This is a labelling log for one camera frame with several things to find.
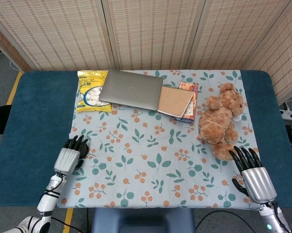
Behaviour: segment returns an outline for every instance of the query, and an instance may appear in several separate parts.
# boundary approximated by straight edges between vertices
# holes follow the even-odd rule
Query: silver robotic hand
[[[88,152],[86,144],[88,139],[83,141],[83,137],[84,135],[80,136],[78,140],[78,136],[69,139],[59,152],[54,165],[56,174],[51,177],[37,208],[40,217],[27,217],[17,227],[4,233],[47,233],[49,231],[53,210],[66,184],[66,176],[80,168],[83,163],[80,159],[83,159]]]
[[[250,199],[260,204],[260,216],[266,224],[266,228],[271,233],[291,232],[281,209],[277,206],[275,198],[277,196],[273,183],[266,168],[253,149],[239,149],[234,147],[238,156],[229,151],[238,170],[243,176],[245,188],[236,179],[232,179],[234,186]]]

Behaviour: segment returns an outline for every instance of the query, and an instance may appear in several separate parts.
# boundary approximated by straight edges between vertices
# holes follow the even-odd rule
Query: teddy bear
[[[225,83],[220,87],[220,96],[208,97],[206,106],[199,119],[198,138],[210,144],[216,158],[232,160],[229,150],[235,152],[232,143],[239,137],[232,118],[243,112],[243,97],[232,83]]]

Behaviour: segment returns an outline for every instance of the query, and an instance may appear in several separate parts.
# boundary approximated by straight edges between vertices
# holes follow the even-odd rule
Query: yellow floor tape
[[[17,77],[16,77],[16,80],[14,82],[12,91],[11,91],[10,96],[9,96],[9,99],[6,102],[7,105],[12,104],[12,102],[13,102],[13,99],[14,99],[14,96],[15,96],[15,93],[16,93],[16,90],[17,90],[17,86],[18,86],[18,83],[19,83],[19,80],[20,80],[20,77],[22,76],[22,74],[23,74],[22,72],[19,72]],[[68,224],[68,225],[71,224],[72,213],[73,213],[73,208],[67,209],[65,223]],[[69,231],[70,231],[70,227],[64,226],[63,233],[69,233]]]

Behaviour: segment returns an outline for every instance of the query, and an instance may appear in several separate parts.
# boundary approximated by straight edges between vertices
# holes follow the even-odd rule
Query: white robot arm
[[[291,232],[281,209],[274,201],[277,194],[269,173],[262,166],[257,154],[251,148],[248,149],[249,152],[238,147],[234,147],[234,150],[238,156],[231,150],[229,152],[243,176],[245,188],[236,179],[232,179],[234,186],[253,202],[260,204],[260,216],[270,233]]]
[[[53,210],[57,200],[66,184],[66,176],[71,174],[76,167],[80,167],[88,151],[87,139],[83,141],[83,135],[69,139],[61,149],[54,165],[55,175],[40,198],[38,214],[40,218],[30,216],[21,223],[4,233],[47,233],[51,225]]]

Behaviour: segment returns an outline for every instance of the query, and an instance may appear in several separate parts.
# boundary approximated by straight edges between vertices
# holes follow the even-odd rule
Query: laptop
[[[162,84],[161,77],[110,70],[99,100],[156,111]]]

